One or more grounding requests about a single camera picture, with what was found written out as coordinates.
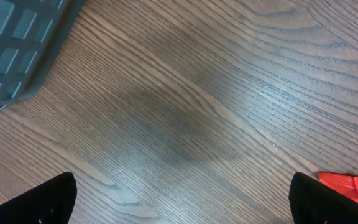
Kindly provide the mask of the long orange spaghetti packet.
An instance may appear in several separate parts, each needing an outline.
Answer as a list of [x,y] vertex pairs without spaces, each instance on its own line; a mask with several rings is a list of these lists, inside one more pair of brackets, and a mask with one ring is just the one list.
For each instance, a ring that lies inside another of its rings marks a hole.
[[332,172],[319,172],[322,184],[358,203],[358,177]]

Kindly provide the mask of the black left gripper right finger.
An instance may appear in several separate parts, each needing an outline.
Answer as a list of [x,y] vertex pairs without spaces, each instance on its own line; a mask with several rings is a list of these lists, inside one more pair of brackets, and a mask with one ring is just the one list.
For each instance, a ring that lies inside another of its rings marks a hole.
[[358,203],[304,173],[294,174],[288,196],[296,224],[358,223]]

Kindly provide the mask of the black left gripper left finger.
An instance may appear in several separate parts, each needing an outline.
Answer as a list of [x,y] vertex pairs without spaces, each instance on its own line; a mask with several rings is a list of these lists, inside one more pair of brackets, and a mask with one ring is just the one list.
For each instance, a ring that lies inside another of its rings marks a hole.
[[0,224],[68,224],[77,196],[76,180],[64,172],[0,205]]

